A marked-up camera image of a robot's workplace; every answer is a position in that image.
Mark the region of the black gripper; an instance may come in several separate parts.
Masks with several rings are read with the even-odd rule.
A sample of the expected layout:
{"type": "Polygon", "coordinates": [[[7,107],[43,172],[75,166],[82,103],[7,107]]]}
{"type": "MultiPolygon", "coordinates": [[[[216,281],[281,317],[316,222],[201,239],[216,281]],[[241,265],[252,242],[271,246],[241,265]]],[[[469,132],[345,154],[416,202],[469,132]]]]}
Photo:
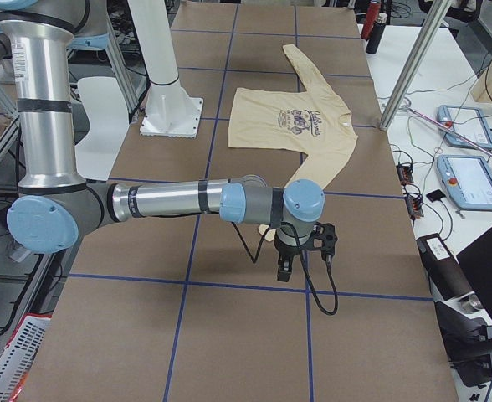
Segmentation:
{"type": "Polygon", "coordinates": [[[301,253],[297,245],[288,245],[278,236],[274,238],[274,246],[279,253],[277,281],[288,282],[292,275],[293,259],[301,253]]]}

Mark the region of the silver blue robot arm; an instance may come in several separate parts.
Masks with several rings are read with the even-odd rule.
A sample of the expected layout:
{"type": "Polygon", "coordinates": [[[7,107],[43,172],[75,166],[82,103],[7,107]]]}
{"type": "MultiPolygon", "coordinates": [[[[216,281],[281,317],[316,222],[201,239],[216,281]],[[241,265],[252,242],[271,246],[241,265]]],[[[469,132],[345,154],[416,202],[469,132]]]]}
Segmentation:
{"type": "Polygon", "coordinates": [[[109,43],[105,2],[0,1],[0,29],[11,44],[26,165],[7,224],[26,249],[53,254],[128,219],[215,214],[275,232],[279,281],[307,250],[331,262],[335,230],[320,222],[325,196],[308,179],[288,188],[255,175],[127,187],[90,184],[79,174],[66,50],[84,40],[96,48],[109,43]]]}

